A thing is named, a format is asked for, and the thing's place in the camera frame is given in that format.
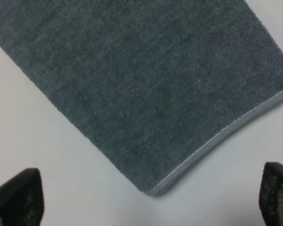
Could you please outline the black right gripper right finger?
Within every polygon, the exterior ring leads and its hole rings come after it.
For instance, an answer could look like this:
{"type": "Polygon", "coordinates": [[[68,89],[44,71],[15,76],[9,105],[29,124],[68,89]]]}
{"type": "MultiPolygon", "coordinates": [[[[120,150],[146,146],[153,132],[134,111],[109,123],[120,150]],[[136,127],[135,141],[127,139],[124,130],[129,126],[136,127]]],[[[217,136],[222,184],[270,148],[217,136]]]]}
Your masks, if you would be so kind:
{"type": "Polygon", "coordinates": [[[264,166],[259,208],[267,226],[283,226],[283,165],[278,162],[264,166]]]}

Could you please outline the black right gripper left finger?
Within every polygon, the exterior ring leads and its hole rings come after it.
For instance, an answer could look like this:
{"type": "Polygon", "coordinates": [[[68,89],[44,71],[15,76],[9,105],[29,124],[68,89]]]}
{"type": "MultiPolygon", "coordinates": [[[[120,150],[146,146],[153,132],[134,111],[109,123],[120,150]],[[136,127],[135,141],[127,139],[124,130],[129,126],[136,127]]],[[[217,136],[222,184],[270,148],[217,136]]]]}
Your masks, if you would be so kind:
{"type": "Polygon", "coordinates": [[[0,186],[0,226],[39,226],[43,214],[39,169],[27,168],[0,186]]]}

